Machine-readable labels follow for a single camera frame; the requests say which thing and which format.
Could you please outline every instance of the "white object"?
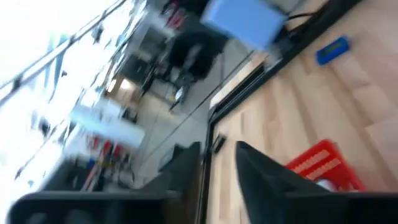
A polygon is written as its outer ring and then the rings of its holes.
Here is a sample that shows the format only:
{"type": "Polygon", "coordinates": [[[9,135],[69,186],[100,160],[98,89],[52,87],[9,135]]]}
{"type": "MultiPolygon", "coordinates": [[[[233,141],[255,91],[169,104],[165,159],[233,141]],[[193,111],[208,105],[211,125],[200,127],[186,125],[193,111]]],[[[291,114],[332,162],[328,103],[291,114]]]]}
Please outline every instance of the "white object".
{"type": "Polygon", "coordinates": [[[260,0],[212,0],[202,23],[229,32],[257,50],[266,50],[287,17],[260,0]]]}
{"type": "Polygon", "coordinates": [[[76,106],[70,113],[70,119],[81,125],[87,131],[125,144],[131,149],[138,149],[145,136],[145,131],[138,125],[102,113],[96,108],[76,106]]]}
{"type": "Polygon", "coordinates": [[[317,184],[319,186],[323,187],[324,189],[327,189],[330,192],[336,192],[337,191],[336,186],[330,180],[322,179],[322,180],[319,180],[317,182],[317,184]]]}
{"type": "Polygon", "coordinates": [[[107,116],[119,117],[124,108],[118,102],[109,98],[100,98],[94,108],[102,110],[107,116]]]}

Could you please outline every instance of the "metal frame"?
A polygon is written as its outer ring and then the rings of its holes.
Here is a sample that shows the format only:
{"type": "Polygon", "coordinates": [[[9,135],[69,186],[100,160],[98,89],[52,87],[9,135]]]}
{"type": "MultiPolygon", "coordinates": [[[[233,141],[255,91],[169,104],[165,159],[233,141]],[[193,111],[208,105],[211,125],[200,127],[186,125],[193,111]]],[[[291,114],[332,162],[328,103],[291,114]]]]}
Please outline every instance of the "metal frame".
{"type": "Polygon", "coordinates": [[[210,148],[213,144],[213,135],[217,123],[244,102],[271,77],[277,75],[277,73],[293,58],[321,36],[360,1],[361,0],[329,0],[316,12],[316,14],[314,14],[314,16],[299,27],[299,29],[305,29],[306,32],[304,32],[300,41],[295,43],[295,45],[283,55],[280,61],[266,71],[263,65],[256,67],[238,86],[210,110],[205,155],[201,171],[200,193],[195,220],[196,224],[206,223],[212,159],[210,148]]]}

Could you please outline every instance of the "table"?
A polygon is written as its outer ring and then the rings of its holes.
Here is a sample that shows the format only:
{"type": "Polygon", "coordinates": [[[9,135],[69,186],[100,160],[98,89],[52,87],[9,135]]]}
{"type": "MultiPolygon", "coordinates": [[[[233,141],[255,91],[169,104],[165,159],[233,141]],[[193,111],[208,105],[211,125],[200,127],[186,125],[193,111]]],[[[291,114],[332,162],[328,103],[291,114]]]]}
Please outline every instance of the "table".
{"type": "MultiPolygon", "coordinates": [[[[311,1],[303,12],[324,2],[311,1]]],[[[328,138],[369,191],[398,190],[397,12],[397,1],[363,0],[216,124],[213,139],[218,133],[228,139],[212,157],[207,223],[249,223],[234,161],[239,140],[286,164],[328,138]],[[343,34],[352,40],[352,50],[319,67],[315,52],[343,34]]],[[[211,105],[261,57],[249,62],[211,105]]]]}

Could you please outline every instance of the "red plastic basket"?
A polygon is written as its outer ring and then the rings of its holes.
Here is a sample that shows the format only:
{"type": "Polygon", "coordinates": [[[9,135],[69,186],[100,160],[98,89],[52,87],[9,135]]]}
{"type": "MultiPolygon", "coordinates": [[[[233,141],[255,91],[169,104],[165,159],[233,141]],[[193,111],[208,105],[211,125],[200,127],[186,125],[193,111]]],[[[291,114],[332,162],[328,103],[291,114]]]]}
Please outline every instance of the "red plastic basket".
{"type": "Polygon", "coordinates": [[[322,140],[286,167],[302,177],[332,182],[338,191],[365,191],[365,186],[330,140],[322,140]]]}

